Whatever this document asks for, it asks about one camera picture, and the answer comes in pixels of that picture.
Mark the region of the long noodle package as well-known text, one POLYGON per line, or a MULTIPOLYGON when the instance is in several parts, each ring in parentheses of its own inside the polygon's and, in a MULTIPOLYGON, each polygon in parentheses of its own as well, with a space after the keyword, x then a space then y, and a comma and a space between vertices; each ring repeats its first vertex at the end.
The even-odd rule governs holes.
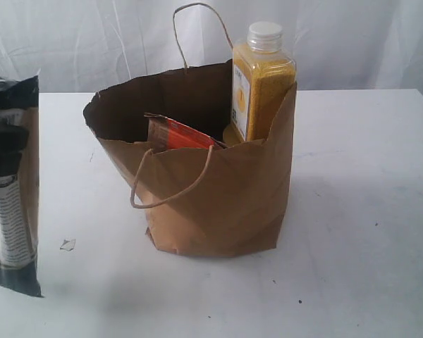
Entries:
POLYGON ((0 176, 0 286, 40 298, 39 78, 0 76, 0 120, 29 131, 18 173, 0 176))

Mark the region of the brown pouch with orange label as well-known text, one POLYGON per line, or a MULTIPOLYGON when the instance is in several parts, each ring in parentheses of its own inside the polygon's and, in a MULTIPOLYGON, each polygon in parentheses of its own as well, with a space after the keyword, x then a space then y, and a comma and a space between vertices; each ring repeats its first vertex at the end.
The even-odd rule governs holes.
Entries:
POLYGON ((210 146, 225 149, 226 145, 209 135, 163 115, 145 113, 149 121, 147 141, 158 149, 208 149, 210 146))

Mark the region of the clear jar with tan lid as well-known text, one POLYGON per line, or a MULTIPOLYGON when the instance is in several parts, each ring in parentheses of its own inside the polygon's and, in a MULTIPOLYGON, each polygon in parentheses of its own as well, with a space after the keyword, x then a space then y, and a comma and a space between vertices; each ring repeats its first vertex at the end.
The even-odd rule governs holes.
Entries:
POLYGON ((223 131, 223 143, 227 147, 235 146, 237 144, 242 143, 238 136, 238 133, 234 130, 232 124, 227 125, 223 131))

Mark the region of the yellow millet plastic bottle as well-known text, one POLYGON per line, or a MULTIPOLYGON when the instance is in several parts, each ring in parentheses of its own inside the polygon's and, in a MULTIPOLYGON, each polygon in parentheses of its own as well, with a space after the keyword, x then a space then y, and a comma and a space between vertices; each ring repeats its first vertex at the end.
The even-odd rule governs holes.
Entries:
POLYGON ((246 39, 233 46, 231 126, 240 141, 268 137, 295 78, 295 61, 283 50, 282 26, 251 24, 246 39))

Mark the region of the large brown paper bag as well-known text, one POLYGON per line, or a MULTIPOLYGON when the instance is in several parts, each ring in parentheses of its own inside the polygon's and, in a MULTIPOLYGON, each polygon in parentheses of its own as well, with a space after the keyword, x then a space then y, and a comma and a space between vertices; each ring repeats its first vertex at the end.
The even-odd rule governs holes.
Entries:
POLYGON ((225 149, 164 150, 147 141, 145 113, 223 143, 231 123, 232 57, 168 70, 97 92, 83 115, 146 213, 154 246, 181 256, 233 257, 276 247, 288 204, 297 82, 268 137, 225 149))

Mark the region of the small clear plastic scrap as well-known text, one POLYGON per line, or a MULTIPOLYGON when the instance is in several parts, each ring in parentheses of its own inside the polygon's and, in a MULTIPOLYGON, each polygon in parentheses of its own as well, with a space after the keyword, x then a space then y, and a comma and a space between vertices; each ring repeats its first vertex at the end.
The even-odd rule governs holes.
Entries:
POLYGON ((75 248, 76 239, 65 239, 60 246, 61 251, 72 251, 75 248))

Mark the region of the white curtain backdrop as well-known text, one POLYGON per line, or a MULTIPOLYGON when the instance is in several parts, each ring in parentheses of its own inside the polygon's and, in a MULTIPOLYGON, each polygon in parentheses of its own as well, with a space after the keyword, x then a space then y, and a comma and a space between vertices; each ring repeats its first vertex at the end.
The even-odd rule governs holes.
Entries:
POLYGON ((283 27, 301 89, 423 94, 423 1, 0 1, 0 75, 94 92, 225 61, 262 20, 283 27))

